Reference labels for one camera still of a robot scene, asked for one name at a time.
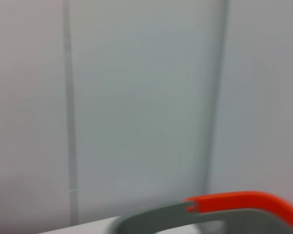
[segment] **orange handle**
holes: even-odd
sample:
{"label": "orange handle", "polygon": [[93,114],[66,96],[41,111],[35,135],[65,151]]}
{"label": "orange handle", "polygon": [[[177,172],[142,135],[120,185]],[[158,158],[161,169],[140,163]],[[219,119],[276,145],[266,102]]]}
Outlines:
{"label": "orange handle", "polygon": [[293,205],[267,193],[233,192],[203,195],[187,198],[194,201],[196,207],[190,207],[199,213],[232,209],[254,208],[271,212],[293,227]]}

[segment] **white surface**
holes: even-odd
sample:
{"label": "white surface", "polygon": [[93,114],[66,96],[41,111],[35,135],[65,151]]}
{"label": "white surface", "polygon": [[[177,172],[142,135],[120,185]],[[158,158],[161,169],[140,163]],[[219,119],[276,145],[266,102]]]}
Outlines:
{"label": "white surface", "polygon": [[72,0],[80,222],[200,193],[223,0]]}
{"label": "white surface", "polygon": [[293,202],[293,0],[231,0],[210,192]]}
{"label": "white surface", "polygon": [[[86,223],[70,228],[47,232],[45,234],[108,234],[108,228],[117,217]],[[159,232],[160,234],[199,234],[194,225],[186,225]]]}
{"label": "white surface", "polygon": [[69,225],[62,1],[0,0],[0,234]]}

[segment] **white wall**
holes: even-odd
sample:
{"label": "white wall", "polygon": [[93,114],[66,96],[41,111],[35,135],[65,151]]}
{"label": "white wall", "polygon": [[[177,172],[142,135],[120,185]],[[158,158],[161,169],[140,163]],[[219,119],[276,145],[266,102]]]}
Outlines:
{"label": "white wall", "polygon": [[293,0],[231,0],[210,192],[293,202]]}
{"label": "white wall", "polygon": [[223,0],[72,0],[81,223],[202,192]]}
{"label": "white wall", "polygon": [[69,225],[61,0],[0,0],[0,234]]}

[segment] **plastic handle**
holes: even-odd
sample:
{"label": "plastic handle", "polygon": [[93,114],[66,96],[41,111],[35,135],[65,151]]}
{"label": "plastic handle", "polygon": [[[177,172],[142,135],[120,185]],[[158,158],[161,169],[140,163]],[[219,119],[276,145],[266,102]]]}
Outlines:
{"label": "plastic handle", "polygon": [[188,208],[199,213],[255,208],[271,212],[293,227],[293,205],[267,193],[234,192],[196,196],[185,199],[194,201],[195,207]]}

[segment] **gray plastic object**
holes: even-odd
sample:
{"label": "gray plastic object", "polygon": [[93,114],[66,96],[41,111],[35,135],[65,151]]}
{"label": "gray plastic object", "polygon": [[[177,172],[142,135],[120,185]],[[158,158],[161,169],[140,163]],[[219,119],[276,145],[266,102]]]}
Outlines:
{"label": "gray plastic object", "polygon": [[188,212],[187,208],[192,205],[192,201],[187,201],[120,217],[111,226],[109,234],[154,234],[189,224],[218,220],[225,223],[222,234],[293,234],[292,227],[272,213],[263,210]]}

